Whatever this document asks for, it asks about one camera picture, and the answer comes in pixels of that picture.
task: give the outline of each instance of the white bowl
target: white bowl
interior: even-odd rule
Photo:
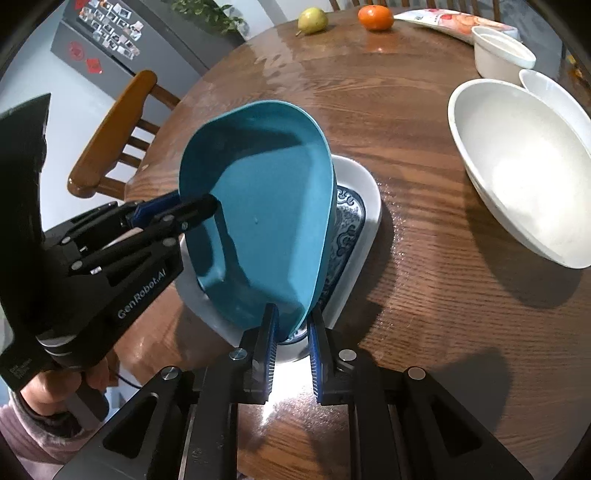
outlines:
[[[591,151],[591,119],[572,95],[546,75],[533,70],[521,70],[519,79],[525,90],[541,98],[564,118]]]
[[[468,176],[499,223],[542,257],[591,265],[591,157],[571,126],[498,80],[460,85],[448,118]]]
[[[519,72],[532,69],[535,55],[523,43],[490,27],[472,27],[476,70],[486,79],[520,85]]]

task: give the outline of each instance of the human hand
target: human hand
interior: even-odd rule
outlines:
[[[110,382],[107,359],[103,358],[98,365],[86,370],[85,377],[91,388],[105,391]],[[21,390],[21,395],[37,414],[49,417],[67,411],[65,400],[78,390],[81,383],[80,372],[51,370],[33,378]]]

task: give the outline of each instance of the orange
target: orange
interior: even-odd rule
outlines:
[[[394,23],[392,12],[382,5],[365,5],[359,10],[357,18],[368,30],[387,30]]]

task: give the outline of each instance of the wooden chair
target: wooden chair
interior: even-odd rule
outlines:
[[[143,70],[125,88],[70,172],[68,191],[72,195],[90,198],[99,192],[118,200],[124,199],[125,183],[106,175],[118,162],[139,167],[139,158],[123,153],[126,145],[143,151],[150,146],[144,140],[132,136],[135,127],[153,135],[158,133],[160,127],[141,118],[146,98],[152,95],[171,110],[180,101],[159,86],[157,81],[154,72]]]
[[[351,0],[351,1],[353,2],[354,6],[356,6],[356,7],[359,6],[359,0]],[[435,0],[426,0],[426,2],[427,2],[427,8],[437,8]],[[367,0],[368,5],[371,5],[374,3],[379,4],[379,5],[383,5],[385,7],[388,6],[387,0],[376,0],[375,2],[372,0]],[[409,0],[401,0],[401,3],[402,3],[403,7],[410,7]],[[468,10],[466,0],[458,0],[459,11],[464,12],[465,14],[473,14],[473,15],[476,15],[477,17],[481,17],[480,8],[478,7],[477,0],[470,0],[470,3],[472,4],[471,11]],[[337,3],[337,0],[330,0],[330,4],[332,5],[333,10],[335,12],[340,10],[340,6]],[[458,8],[455,7],[454,0],[447,0],[447,7],[449,10],[458,10]],[[494,20],[496,22],[500,22],[501,21],[501,9],[499,7],[499,0],[492,0],[492,8],[493,8],[494,15],[495,15]]]

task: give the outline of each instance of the pear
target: pear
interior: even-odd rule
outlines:
[[[298,33],[296,34],[296,36],[300,33],[310,35],[311,33],[322,31],[326,28],[328,24],[329,18],[320,8],[306,8],[298,18]]]

